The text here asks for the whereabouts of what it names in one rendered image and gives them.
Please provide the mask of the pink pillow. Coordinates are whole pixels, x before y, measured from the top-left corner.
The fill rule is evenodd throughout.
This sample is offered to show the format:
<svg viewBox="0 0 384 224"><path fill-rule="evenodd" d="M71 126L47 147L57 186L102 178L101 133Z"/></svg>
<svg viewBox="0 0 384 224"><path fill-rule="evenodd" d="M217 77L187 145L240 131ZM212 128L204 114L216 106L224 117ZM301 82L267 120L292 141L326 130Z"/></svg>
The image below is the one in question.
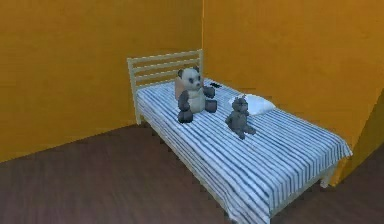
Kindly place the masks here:
<svg viewBox="0 0 384 224"><path fill-rule="evenodd" d="M175 99L178 100L179 96L182 94L182 92L185 90L184 84L182 82L182 79L180 77L175 78Z"/></svg>

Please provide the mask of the grey teddy bear toy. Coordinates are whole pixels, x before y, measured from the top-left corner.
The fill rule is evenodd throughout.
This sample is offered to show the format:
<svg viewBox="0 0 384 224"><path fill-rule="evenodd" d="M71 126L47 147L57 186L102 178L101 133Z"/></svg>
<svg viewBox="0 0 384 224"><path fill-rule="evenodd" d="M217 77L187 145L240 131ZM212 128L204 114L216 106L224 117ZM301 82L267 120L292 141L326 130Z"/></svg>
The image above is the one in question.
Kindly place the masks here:
<svg viewBox="0 0 384 224"><path fill-rule="evenodd" d="M248 103L245 96L236 97L232 103L233 111L226 118L225 123L241 140L245 139L245 134L254 135L256 129L247 124Z"/></svg>

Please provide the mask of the white pillow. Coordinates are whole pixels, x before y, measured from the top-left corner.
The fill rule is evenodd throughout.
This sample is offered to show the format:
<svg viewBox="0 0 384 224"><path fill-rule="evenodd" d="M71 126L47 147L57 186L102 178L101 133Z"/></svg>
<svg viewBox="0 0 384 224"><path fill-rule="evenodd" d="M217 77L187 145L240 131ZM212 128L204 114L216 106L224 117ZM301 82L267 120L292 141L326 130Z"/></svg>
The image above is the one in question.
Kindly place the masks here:
<svg viewBox="0 0 384 224"><path fill-rule="evenodd" d="M242 96L245 97L245 100L248 103L248 112L251 116L262 115L276 108L272 102L261 96L253 94L240 94L238 95L238 98L241 98Z"/></svg>

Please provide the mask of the striped bed with cream frame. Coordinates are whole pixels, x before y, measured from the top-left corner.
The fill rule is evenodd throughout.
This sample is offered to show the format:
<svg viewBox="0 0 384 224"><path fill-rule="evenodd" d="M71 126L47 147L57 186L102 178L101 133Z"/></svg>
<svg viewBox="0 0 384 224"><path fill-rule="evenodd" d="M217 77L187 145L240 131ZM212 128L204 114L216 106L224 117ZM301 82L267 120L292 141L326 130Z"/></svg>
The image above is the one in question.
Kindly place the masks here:
<svg viewBox="0 0 384 224"><path fill-rule="evenodd" d="M247 117L256 129L241 140L225 123L244 93L203 75L201 50L127 61L138 123L148 122L235 224L270 224L271 218L315 182L328 186L337 163L351 156L338 135L279 108ZM215 113L178 122L175 78L198 67L215 89Z"/></svg>

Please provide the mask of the black and white panda toy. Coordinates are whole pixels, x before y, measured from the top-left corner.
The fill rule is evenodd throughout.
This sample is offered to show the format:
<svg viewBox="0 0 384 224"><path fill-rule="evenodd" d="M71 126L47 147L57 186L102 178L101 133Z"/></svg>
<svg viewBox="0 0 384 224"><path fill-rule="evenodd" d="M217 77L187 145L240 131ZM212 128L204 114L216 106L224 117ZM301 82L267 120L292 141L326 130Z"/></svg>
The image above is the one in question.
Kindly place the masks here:
<svg viewBox="0 0 384 224"><path fill-rule="evenodd" d="M215 89L203 84L203 77L198 67L180 69L178 78L183 91L178 97L178 122L191 123L193 115L202 111L215 113L218 103L214 100Z"/></svg>

